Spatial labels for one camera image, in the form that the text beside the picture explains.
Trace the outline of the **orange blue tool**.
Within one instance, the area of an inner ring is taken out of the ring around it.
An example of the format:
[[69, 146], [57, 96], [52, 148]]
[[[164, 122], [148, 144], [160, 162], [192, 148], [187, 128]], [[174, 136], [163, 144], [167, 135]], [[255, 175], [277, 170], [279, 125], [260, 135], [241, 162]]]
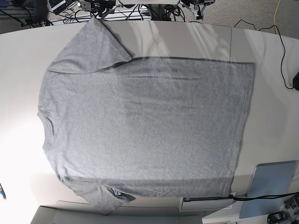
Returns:
[[7, 198], [6, 198], [6, 194], [5, 194], [4, 189], [3, 189], [3, 187], [2, 187], [1, 184], [0, 184], [0, 195], [3, 197], [4, 200], [7, 199]]

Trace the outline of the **grey T-shirt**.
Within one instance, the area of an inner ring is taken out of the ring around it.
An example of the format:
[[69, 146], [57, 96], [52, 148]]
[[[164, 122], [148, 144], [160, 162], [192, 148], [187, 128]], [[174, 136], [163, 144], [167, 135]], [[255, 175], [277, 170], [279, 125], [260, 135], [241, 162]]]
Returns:
[[44, 74], [44, 153], [103, 215], [135, 196], [228, 196], [254, 78], [253, 63], [134, 58], [91, 19]]

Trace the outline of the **black teal tool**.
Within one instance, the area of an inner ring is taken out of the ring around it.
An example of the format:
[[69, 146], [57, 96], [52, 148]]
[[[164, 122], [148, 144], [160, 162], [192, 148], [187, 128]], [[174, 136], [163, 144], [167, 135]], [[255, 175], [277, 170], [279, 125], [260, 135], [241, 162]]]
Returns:
[[284, 211], [271, 213], [267, 216], [267, 224], [284, 224], [288, 221], [290, 221], [290, 216]]

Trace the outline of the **central stand column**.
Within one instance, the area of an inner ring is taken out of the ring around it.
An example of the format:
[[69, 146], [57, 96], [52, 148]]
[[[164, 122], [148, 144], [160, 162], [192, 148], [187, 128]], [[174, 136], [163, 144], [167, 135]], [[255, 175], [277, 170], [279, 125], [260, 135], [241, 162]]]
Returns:
[[147, 5], [148, 12], [153, 21], [166, 21], [167, 15], [165, 14], [165, 5], [162, 4], [149, 4]]

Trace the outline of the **black device right edge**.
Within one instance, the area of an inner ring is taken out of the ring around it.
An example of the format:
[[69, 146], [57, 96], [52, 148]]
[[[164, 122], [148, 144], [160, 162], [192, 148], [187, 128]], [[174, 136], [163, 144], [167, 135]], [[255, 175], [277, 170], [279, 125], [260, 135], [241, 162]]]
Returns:
[[293, 88], [297, 91], [299, 91], [299, 72], [297, 73], [297, 75], [293, 78], [292, 80], [292, 85]]

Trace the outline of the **blue-grey board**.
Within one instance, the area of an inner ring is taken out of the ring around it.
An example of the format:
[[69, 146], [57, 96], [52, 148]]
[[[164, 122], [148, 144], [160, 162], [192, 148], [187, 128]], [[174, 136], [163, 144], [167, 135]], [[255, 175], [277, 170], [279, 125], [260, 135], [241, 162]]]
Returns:
[[[256, 166], [247, 197], [282, 195], [290, 186], [296, 161], [264, 163]], [[250, 218], [276, 212], [281, 199], [256, 199], [244, 202], [239, 218]]]

